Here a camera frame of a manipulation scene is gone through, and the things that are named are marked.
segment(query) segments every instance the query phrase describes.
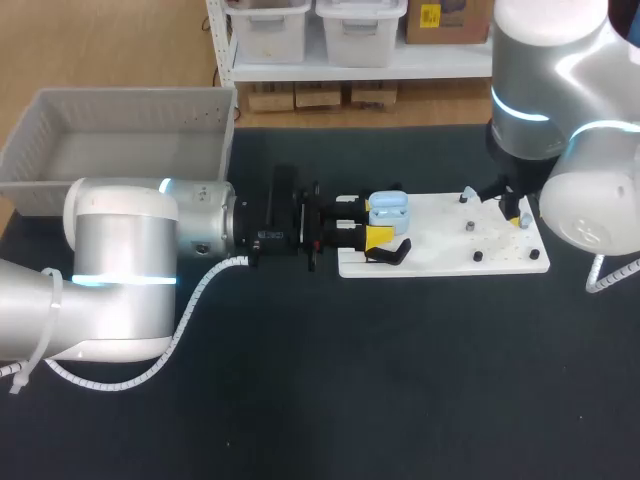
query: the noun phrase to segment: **cardboard box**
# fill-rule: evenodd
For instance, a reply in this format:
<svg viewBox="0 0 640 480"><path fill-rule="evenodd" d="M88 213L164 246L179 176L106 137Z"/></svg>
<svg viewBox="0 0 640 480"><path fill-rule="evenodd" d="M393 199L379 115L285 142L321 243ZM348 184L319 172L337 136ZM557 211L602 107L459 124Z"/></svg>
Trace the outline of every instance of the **cardboard box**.
<svg viewBox="0 0 640 480"><path fill-rule="evenodd" d="M407 43L485 43L493 3L494 0L409 0Z"/></svg>
<svg viewBox="0 0 640 480"><path fill-rule="evenodd" d="M339 108L341 105L339 82L296 83L296 108Z"/></svg>
<svg viewBox="0 0 640 480"><path fill-rule="evenodd" d="M392 80L353 82L351 104L360 108L391 110L398 97L398 83Z"/></svg>
<svg viewBox="0 0 640 480"><path fill-rule="evenodd" d="M247 93L252 112L293 111L293 83L257 83Z"/></svg>

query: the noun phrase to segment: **hole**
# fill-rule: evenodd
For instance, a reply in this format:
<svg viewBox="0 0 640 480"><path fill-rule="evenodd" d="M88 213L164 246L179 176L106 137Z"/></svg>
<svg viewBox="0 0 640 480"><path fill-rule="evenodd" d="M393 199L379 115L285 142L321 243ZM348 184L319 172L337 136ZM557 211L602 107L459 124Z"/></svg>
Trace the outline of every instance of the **hole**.
<svg viewBox="0 0 640 480"><path fill-rule="evenodd" d="M209 253L209 251L211 250L209 248L209 245L196 245L195 249L196 249L196 253L198 255L207 255Z"/></svg>

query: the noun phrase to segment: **white cable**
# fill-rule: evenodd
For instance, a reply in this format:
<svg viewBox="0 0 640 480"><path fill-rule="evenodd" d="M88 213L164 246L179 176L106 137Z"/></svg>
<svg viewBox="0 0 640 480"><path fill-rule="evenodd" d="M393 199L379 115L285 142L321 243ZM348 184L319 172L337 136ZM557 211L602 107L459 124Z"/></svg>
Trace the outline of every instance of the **white cable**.
<svg viewBox="0 0 640 480"><path fill-rule="evenodd" d="M591 271L589 272L589 277L587 278L586 290L588 293L601 292L604 289L609 288L611 285L614 285L619 281L624 280L625 278L630 277L634 273L640 271L639 258L635 262L631 262L629 265L616 270L615 272L607 275L601 280L598 280L603 263L604 255L596 255L596 258L593 261L593 265L591 266Z"/></svg>
<svg viewBox="0 0 640 480"><path fill-rule="evenodd" d="M49 365L54 372L56 372L65 380L68 380L69 382L74 383L80 387L89 388L91 390L99 390L101 392L120 392L122 390L128 390L130 388L141 385L142 383L146 382L151 377L153 377L156 373L158 373L160 369L167 363L167 361L171 357L171 354L175 350L176 346L178 345L178 342L180 341L180 338L182 337L182 333L184 332L184 329L186 328L187 323L189 323L189 319L191 318L193 309L198 303L198 300L200 299L202 292L204 292L204 289L207 287L209 282L211 282L211 280L213 280L213 278L217 274L219 274L221 271L226 270L227 268L236 267L236 266L249 266L249 258L233 257L227 260L223 260L222 262L218 263L215 267L213 267L211 270L209 270L204 277L202 277L202 280L200 280L200 283L198 283L195 290L191 294L189 303L187 303L187 307L185 308L184 313L182 314L182 318L180 319L180 323L178 323L176 332L173 334L173 338L171 339L171 343L169 344L169 347L162 354L162 356L156 361L156 363L154 363L153 366L149 370L144 372L142 375L139 375L136 378L133 378L127 382L99 383L99 382L92 382L91 380L85 380L84 378L80 378L76 375L73 375L71 372L62 368L54 360L47 359L45 360L45 362L47 362L47 365Z"/></svg>
<svg viewBox="0 0 640 480"><path fill-rule="evenodd" d="M0 378L6 377L8 375L13 375L14 373L18 373L26 365L27 365L27 362L17 362L17 363L12 363L11 365L0 367Z"/></svg>
<svg viewBox="0 0 640 480"><path fill-rule="evenodd" d="M45 268L42 271L43 275L51 275L53 277L53 289L51 291L51 303L49 304L49 316L40 333L40 340L36 345L36 349L31 354L29 361L24 365L20 371L13 377L13 385L9 393L17 395L20 393L20 389L29 383L29 375L36 368L38 362L42 359L45 350L49 346L53 331L58 323L58 317L60 316L60 303L62 302L62 274L58 270L52 268Z"/></svg>

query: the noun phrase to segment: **black tabletop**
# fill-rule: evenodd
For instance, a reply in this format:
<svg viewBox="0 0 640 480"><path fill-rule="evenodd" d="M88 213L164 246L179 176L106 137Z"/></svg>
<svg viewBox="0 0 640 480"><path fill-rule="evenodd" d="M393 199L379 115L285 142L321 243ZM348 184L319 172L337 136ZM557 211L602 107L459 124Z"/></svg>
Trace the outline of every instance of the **black tabletop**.
<svg viewBox="0 0 640 480"><path fill-rule="evenodd" d="M496 173L480 126L236 132L239 192L278 163L328 197ZM0 254L68 278L59 223L15 218ZM0 477L636 479L640 278L590 296L592 257L541 230L545 275L346 280L330 252L315 274L303 257L227 271L142 386L92 392L41 365L0 394ZM180 311L210 266L180 263ZM121 381L149 363L68 366Z"/></svg>

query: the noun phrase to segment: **white plastic bin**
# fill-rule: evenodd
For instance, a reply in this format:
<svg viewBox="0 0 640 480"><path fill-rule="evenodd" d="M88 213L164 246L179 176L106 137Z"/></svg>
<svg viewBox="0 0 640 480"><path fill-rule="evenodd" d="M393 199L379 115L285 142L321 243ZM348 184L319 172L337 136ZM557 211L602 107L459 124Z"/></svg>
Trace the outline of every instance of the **white plastic bin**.
<svg viewBox="0 0 640 480"><path fill-rule="evenodd" d="M407 0L317 0L316 13L323 18L330 63L339 67L386 67L393 58L398 20L407 13Z"/></svg>
<svg viewBox="0 0 640 480"><path fill-rule="evenodd" d="M238 49L248 63L300 63L304 60L306 13L311 0L291 0L289 8L233 8Z"/></svg>
<svg viewBox="0 0 640 480"><path fill-rule="evenodd" d="M82 177L224 180L233 88L40 90L0 153L0 195L25 216L62 216Z"/></svg>

